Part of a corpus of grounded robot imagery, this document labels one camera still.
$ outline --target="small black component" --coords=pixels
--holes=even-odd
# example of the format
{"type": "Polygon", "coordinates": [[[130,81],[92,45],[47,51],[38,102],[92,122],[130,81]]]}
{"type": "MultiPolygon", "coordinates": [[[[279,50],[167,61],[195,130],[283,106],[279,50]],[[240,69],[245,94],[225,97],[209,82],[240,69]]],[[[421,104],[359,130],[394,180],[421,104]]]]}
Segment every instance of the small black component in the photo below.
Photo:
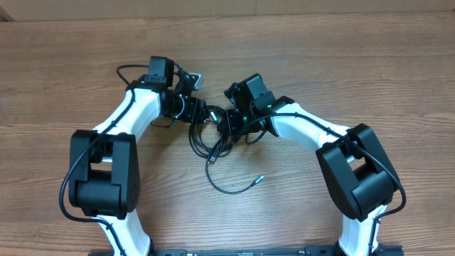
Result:
{"type": "MultiPolygon", "coordinates": [[[[70,166],[98,136],[96,131],[77,130],[71,137],[70,166]]],[[[70,177],[71,205],[86,216],[110,215],[123,220],[138,203],[140,181],[136,137],[131,134],[104,135],[86,154],[70,177]],[[112,171],[93,170],[103,156],[112,157],[112,171]]]]}
{"type": "MultiPolygon", "coordinates": [[[[252,117],[269,113],[275,102],[275,97],[267,89],[260,74],[256,73],[242,82],[234,82],[229,89],[224,91],[226,98],[234,104],[233,110],[227,110],[223,120],[218,124],[217,130],[223,135],[241,137],[238,132],[252,117]]],[[[245,133],[258,132],[267,129],[265,121],[251,126],[245,133]]]]}
{"type": "MultiPolygon", "coordinates": [[[[395,178],[398,175],[374,131],[365,124],[348,130],[348,137],[381,162],[395,178]]],[[[338,209],[350,219],[363,221],[380,205],[392,201],[397,190],[393,180],[375,162],[352,170],[346,159],[353,150],[341,139],[324,144],[316,151],[328,192],[338,209]]]]}
{"type": "Polygon", "coordinates": [[[182,113],[177,117],[177,120],[188,123],[194,121],[196,124],[200,124],[201,122],[204,122],[205,119],[209,118],[209,116],[210,114],[205,100],[196,97],[188,97],[186,99],[185,107],[183,108],[182,113]]]}
{"type": "Polygon", "coordinates": [[[259,113],[275,101],[273,93],[267,89],[258,73],[242,82],[233,83],[224,93],[234,104],[235,111],[243,114],[250,111],[250,105],[259,113]]]}
{"type": "Polygon", "coordinates": [[[339,256],[345,255],[338,247],[333,245],[309,245],[305,247],[305,255],[309,256],[339,256]]]}
{"type": "Polygon", "coordinates": [[[378,248],[376,248],[373,255],[374,256],[404,256],[405,252],[403,252],[403,246],[401,246],[401,245],[385,246],[383,244],[379,244],[378,248]]]}
{"type": "Polygon", "coordinates": [[[196,81],[198,80],[197,75],[191,75],[183,68],[179,68],[177,76],[178,83],[176,89],[173,90],[177,95],[190,96],[194,90],[199,90],[199,88],[195,88],[196,81]]]}
{"type": "MultiPolygon", "coordinates": [[[[278,98],[278,100],[275,100],[275,101],[272,103],[272,107],[267,108],[267,110],[264,111],[263,114],[273,114],[273,113],[275,113],[277,110],[279,110],[280,108],[284,107],[285,105],[287,105],[287,104],[292,104],[292,103],[295,103],[295,101],[294,101],[293,99],[291,99],[290,97],[281,96],[280,98],[278,98]]],[[[270,133],[273,134],[274,136],[278,137],[278,134],[277,134],[277,132],[275,131],[275,129],[273,128],[273,125],[272,125],[270,119],[267,119],[266,128],[267,128],[267,131],[268,131],[268,132],[270,132],[270,133]]]]}
{"type": "Polygon", "coordinates": [[[166,57],[151,56],[149,62],[149,75],[145,77],[144,82],[147,82],[150,85],[165,85],[166,87],[171,87],[173,66],[173,61],[166,57]]]}
{"type": "Polygon", "coordinates": [[[186,250],[183,249],[157,250],[154,256],[186,256],[186,250]]]}

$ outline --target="metal base plate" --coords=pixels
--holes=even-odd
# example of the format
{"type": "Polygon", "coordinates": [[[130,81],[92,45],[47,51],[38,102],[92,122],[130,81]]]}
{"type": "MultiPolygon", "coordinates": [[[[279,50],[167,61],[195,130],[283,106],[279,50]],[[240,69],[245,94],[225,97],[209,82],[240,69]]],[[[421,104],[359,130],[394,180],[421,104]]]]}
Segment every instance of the metal base plate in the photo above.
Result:
{"type": "MultiPolygon", "coordinates": [[[[113,255],[89,254],[90,256],[113,255]]],[[[150,256],[341,256],[345,255],[336,245],[310,245],[301,249],[255,249],[255,250],[201,250],[183,249],[157,250],[150,256]]],[[[404,256],[402,246],[384,246],[379,244],[374,256],[404,256]]]]}

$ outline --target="black joint housing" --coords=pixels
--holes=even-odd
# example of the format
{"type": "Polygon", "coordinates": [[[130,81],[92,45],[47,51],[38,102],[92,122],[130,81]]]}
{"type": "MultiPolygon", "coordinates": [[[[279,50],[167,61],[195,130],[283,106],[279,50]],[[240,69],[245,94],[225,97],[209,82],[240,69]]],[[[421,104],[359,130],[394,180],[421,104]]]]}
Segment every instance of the black joint housing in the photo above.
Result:
{"type": "MultiPolygon", "coordinates": [[[[93,139],[96,131],[77,130],[71,137],[70,166],[93,139]]],[[[139,165],[136,137],[131,134],[104,135],[75,167],[69,180],[71,205],[86,216],[110,215],[123,220],[139,201],[139,165]],[[92,169],[103,156],[112,157],[111,171],[92,169]]]]}
{"type": "MultiPolygon", "coordinates": [[[[392,163],[369,126],[359,124],[348,131],[348,136],[381,162],[399,181],[392,163]]],[[[365,163],[353,171],[346,160],[352,155],[352,149],[340,139],[326,143],[316,151],[335,205],[348,218],[363,221],[378,206],[390,203],[397,187],[385,171],[365,157],[365,163]]]]}
{"type": "MultiPolygon", "coordinates": [[[[287,104],[292,104],[292,103],[295,103],[295,101],[293,99],[291,99],[290,97],[281,96],[280,98],[278,98],[278,100],[275,100],[272,103],[272,107],[268,107],[267,110],[265,110],[263,112],[263,114],[275,113],[280,108],[286,106],[287,104]]],[[[275,129],[273,128],[273,125],[272,125],[272,122],[270,121],[270,119],[268,119],[267,122],[268,122],[267,131],[270,132],[271,134],[273,134],[274,136],[278,137],[278,134],[275,131],[275,129]]]]}
{"type": "Polygon", "coordinates": [[[173,60],[166,57],[151,56],[149,62],[149,73],[144,82],[152,85],[172,86],[173,80],[173,60]]]}
{"type": "Polygon", "coordinates": [[[242,82],[233,83],[224,93],[234,104],[235,111],[244,115],[250,111],[250,104],[257,112],[261,112],[275,101],[273,93],[267,89],[258,73],[242,82]]]}

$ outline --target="robotic arm link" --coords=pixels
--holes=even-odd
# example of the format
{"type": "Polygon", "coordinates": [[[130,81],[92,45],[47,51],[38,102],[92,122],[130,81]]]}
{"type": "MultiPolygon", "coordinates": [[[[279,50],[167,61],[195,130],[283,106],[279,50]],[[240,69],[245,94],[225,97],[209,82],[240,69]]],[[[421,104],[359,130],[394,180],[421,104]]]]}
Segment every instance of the robotic arm link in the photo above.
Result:
{"type": "MultiPolygon", "coordinates": [[[[155,56],[151,57],[148,66],[123,67],[133,66],[148,67],[149,71],[130,83],[117,70],[127,83],[124,101],[93,130],[74,133],[70,149],[71,168],[60,189],[59,203],[63,214],[71,220],[99,223],[114,248],[114,252],[108,255],[404,255],[400,246],[385,247],[376,240],[379,218],[401,210],[406,198],[400,180],[372,129],[364,124],[352,129],[331,124],[303,110],[288,97],[275,99],[259,74],[233,83],[224,91],[234,108],[223,110],[220,122],[212,113],[222,139],[210,151],[206,171],[212,157],[219,156],[218,146],[223,143],[223,138],[231,137],[235,143],[242,136],[255,132],[262,132],[260,139],[268,131],[306,147],[315,152],[328,192],[343,213],[343,232],[338,242],[298,250],[155,250],[136,211],[140,192],[136,143],[147,126],[161,114],[192,125],[200,124],[209,118],[209,109],[213,106],[208,108],[204,100],[191,97],[192,91],[200,89],[202,75],[187,73],[172,60],[155,56]],[[179,81],[175,89],[170,90],[174,75],[179,81]],[[352,170],[349,162],[354,159],[364,159],[365,163],[352,170]],[[101,161],[111,162],[112,171],[92,169],[91,164],[101,161]],[[81,208],[86,216],[92,218],[76,218],[66,211],[63,193],[67,183],[71,205],[81,208]],[[401,208],[385,212],[396,190],[402,193],[401,208]]],[[[208,178],[216,187],[209,175],[208,178]]],[[[260,176],[250,187],[263,178],[260,176]]]]}

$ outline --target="wooden wall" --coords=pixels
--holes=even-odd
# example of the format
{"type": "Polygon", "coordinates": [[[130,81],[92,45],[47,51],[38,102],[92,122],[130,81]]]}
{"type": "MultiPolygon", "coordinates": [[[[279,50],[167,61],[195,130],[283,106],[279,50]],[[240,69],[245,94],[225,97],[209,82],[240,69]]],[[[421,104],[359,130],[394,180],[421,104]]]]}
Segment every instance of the wooden wall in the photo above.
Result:
{"type": "Polygon", "coordinates": [[[453,11],[455,0],[0,0],[15,21],[453,11]]]}
{"type": "Polygon", "coordinates": [[[5,21],[12,21],[13,19],[9,16],[9,14],[2,8],[0,5],[0,22],[5,21]]]}

